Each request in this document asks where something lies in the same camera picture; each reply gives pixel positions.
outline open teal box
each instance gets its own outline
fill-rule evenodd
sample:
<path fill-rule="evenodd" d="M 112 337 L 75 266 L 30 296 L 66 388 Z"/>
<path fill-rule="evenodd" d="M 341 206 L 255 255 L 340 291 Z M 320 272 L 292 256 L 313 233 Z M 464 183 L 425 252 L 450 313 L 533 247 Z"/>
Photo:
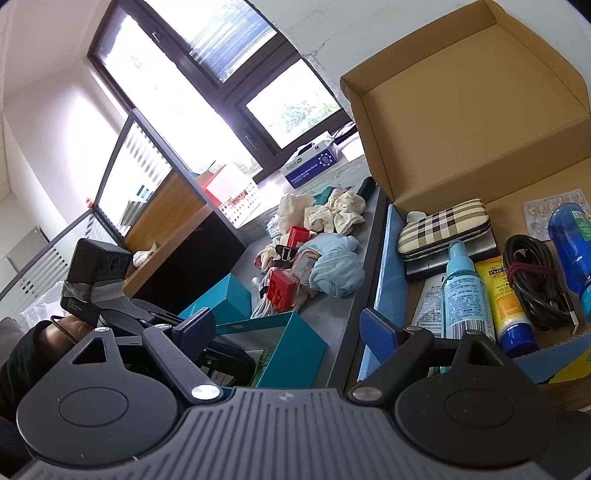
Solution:
<path fill-rule="evenodd" d="M 179 317 L 186 320 L 202 308 L 212 310 L 216 325 L 245 320 L 252 314 L 251 293 L 230 273 L 184 309 Z"/>
<path fill-rule="evenodd" d="M 296 312 L 227 323 L 216 334 L 244 350 L 275 348 L 256 387 L 310 388 L 326 343 Z"/>

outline hand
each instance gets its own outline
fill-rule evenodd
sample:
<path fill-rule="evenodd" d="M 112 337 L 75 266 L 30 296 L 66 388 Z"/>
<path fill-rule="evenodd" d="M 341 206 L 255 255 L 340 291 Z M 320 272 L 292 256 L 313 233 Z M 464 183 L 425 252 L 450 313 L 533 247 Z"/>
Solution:
<path fill-rule="evenodd" d="M 92 325 L 83 322 L 73 315 L 68 315 L 59 320 L 59 324 L 70 332 L 76 341 L 80 341 L 93 330 Z M 54 362 L 60 360 L 72 349 L 72 347 L 74 347 L 72 340 L 64 335 L 60 329 L 53 324 L 41 331 L 38 345 L 41 348 L 43 355 Z"/>

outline blue plastic bottle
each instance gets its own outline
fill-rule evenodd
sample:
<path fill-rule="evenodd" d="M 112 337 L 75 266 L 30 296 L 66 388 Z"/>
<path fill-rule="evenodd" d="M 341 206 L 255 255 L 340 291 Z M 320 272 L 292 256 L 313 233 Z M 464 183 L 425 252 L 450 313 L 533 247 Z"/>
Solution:
<path fill-rule="evenodd" d="M 576 203 L 559 206 L 548 221 L 548 233 L 556 246 L 569 289 L 579 295 L 591 320 L 591 223 Z"/>
<path fill-rule="evenodd" d="M 442 301 L 445 338 L 460 339 L 466 330 L 480 330 L 493 342 L 496 340 L 486 287 L 461 241 L 449 246 Z"/>

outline plaid glasses case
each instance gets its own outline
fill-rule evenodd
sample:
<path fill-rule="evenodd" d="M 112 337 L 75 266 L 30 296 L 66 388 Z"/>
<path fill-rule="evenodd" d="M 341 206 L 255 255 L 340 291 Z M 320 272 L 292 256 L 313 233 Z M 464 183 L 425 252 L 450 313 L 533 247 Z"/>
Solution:
<path fill-rule="evenodd" d="M 445 250 L 454 240 L 467 241 L 491 231 L 491 219 L 480 199 L 409 223 L 398 239 L 398 253 L 408 262 Z"/>

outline window frame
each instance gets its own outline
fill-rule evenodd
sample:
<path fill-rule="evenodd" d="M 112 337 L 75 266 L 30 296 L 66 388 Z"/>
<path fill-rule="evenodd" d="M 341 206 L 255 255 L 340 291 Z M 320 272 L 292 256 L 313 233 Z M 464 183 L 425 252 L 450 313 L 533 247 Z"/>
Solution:
<path fill-rule="evenodd" d="M 250 2 L 247 3 L 259 15 L 261 14 Z M 119 8 L 130 15 L 148 38 L 176 65 L 261 165 L 262 171 L 254 176 L 255 182 L 277 171 L 298 146 L 311 142 L 322 132 L 335 131 L 351 121 L 341 107 L 286 147 L 280 148 L 272 135 L 246 107 L 252 98 L 290 66 L 300 59 L 306 61 L 273 25 L 271 27 L 275 30 L 275 35 L 238 67 L 225 82 L 220 82 L 191 57 L 185 40 L 148 3 L 144 0 L 112 0 L 90 44 L 88 59 L 128 113 L 135 108 L 133 101 L 118 85 L 98 55 L 101 42 Z M 338 103 L 334 93 L 318 73 L 311 66 L 310 68 Z"/>

